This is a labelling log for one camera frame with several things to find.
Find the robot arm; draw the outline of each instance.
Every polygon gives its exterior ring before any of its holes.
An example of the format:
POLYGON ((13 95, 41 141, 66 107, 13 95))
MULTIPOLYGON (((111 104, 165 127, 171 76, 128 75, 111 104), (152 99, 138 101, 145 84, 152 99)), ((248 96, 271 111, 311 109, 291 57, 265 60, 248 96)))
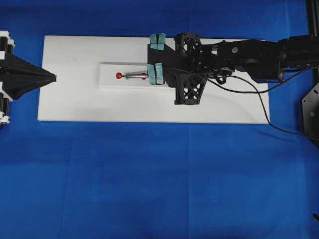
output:
POLYGON ((198 34, 183 32, 174 40, 175 50, 165 44, 163 50, 149 44, 148 64, 161 63, 164 82, 176 90, 176 105, 199 104, 207 78, 224 84, 238 70, 247 72, 257 83, 280 83, 287 71, 319 64, 319 38, 310 35, 278 42, 242 40, 204 45, 198 34))

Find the metal rod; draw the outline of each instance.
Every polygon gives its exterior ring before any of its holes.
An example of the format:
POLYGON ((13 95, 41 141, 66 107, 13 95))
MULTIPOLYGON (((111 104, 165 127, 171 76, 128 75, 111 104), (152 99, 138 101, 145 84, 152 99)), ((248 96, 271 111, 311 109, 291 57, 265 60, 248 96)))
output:
POLYGON ((125 78, 148 78, 148 75, 145 74, 126 74, 123 77, 125 78))

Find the black metal frame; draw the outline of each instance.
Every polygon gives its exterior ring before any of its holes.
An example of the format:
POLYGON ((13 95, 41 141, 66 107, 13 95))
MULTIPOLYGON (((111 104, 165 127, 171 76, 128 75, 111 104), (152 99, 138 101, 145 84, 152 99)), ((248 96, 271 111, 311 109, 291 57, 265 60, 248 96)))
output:
MULTIPOLYGON (((319 0, 307 0, 309 34, 319 35, 319 0)), ((303 97, 304 134, 319 138, 319 69, 313 69, 314 87, 303 97)), ((319 141, 311 140, 317 147, 319 141)))
MULTIPOLYGON (((319 34, 319 0, 307 0, 309 34, 319 34)), ((314 85, 319 83, 319 69, 313 69, 314 85)))

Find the blue fabric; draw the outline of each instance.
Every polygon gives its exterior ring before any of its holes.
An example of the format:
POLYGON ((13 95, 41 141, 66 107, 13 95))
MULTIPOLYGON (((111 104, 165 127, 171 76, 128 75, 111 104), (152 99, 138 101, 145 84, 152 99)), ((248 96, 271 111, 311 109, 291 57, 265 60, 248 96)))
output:
POLYGON ((159 34, 159 41, 158 41, 158 50, 163 51, 164 50, 164 45, 165 45, 165 33, 159 34))
POLYGON ((158 41, 157 41, 157 37, 156 34, 152 34, 150 36, 150 44, 151 44, 151 48, 157 50, 158 48, 158 41))
POLYGON ((154 65, 148 64, 148 76, 151 85, 156 85, 156 75, 154 65))
MULTIPOLYGON (((302 0, 0 6, 15 54, 38 66, 46 34, 277 41, 308 32, 302 0)), ((272 91, 272 122, 301 130, 311 86, 306 73, 272 91)), ((36 90, 13 102, 0 131, 2 239, 318 238, 319 150, 307 139, 268 125, 38 122, 38 99, 36 90)))
POLYGON ((163 77, 163 68, 161 63, 156 63, 155 68, 156 68, 156 84, 162 85, 164 84, 164 77, 163 77))

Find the white platform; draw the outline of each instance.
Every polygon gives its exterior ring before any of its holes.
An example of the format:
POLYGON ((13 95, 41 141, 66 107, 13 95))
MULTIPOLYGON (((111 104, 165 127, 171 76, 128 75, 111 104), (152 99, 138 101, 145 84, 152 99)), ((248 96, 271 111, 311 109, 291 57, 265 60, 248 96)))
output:
MULTIPOLYGON (((221 39, 203 39, 203 44, 221 39)), ((41 88, 39 120, 136 121, 201 123, 267 123, 257 95, 223 91, 207 83, 200 105, 174 105, 175 90, 151 86, 147 80, 117 80, 115 73, 146 70, 147 44, 143 37, 46 36, 42 67, 57 82, 41 88)), ((174 49, 172 38, 167 45, 174 49)), ((236 72, 254 83, 246 73, 236 72)), ((254 85, 259 90, 267 84, 254 85)), ((237 79, 223 85, 253 90, 237 79)), ((263 100, 269 113, 268 94, 263 100)))

